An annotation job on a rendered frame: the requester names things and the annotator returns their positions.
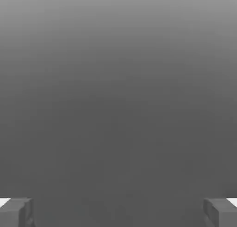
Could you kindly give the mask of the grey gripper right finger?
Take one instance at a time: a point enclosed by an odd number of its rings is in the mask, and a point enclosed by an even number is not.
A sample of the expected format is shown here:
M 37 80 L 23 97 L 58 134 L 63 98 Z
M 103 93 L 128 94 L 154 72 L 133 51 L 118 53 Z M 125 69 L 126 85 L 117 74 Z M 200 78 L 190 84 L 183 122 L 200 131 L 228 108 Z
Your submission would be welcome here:
M 237 198 L 205 198 L 202 207 L 206 227 L 237 227 Z

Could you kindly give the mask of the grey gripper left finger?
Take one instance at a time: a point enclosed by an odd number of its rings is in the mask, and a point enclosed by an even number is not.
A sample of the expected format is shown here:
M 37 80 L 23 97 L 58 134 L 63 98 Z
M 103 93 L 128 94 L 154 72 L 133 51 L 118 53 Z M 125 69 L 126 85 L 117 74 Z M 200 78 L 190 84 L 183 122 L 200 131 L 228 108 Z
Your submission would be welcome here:
M 0 227 L 35 227 L 32 198 L 1 198 Z

